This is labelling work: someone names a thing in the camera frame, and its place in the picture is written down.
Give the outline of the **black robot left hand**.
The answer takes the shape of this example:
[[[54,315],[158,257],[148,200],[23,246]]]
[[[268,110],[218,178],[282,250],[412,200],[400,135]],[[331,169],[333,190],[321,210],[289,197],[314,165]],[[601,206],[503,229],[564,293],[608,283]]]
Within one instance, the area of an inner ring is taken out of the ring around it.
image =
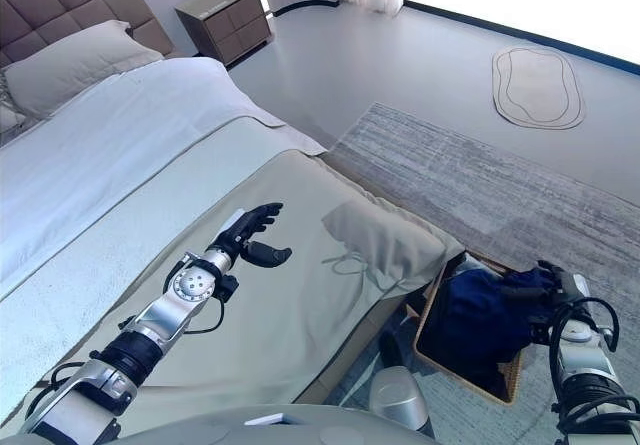
[[[275,223],[283,203],[267,203],[244,212],[229,228],[223,230],[207,247],[225,252],[235,264],[238,257],[261,268],[275,268],[284,264],[292,255],[291,248],[276,249],[261,242],[252,241],[256,233],[265,232]]]

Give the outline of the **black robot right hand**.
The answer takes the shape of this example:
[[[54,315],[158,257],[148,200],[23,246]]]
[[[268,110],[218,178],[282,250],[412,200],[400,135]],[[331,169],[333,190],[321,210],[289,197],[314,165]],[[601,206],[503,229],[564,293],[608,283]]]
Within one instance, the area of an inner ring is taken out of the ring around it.
[[[538,260],[534,268],[524,272],[506,273],[500,291],[509,300],[551,309],[586,297],[573,274],[548,260]]]

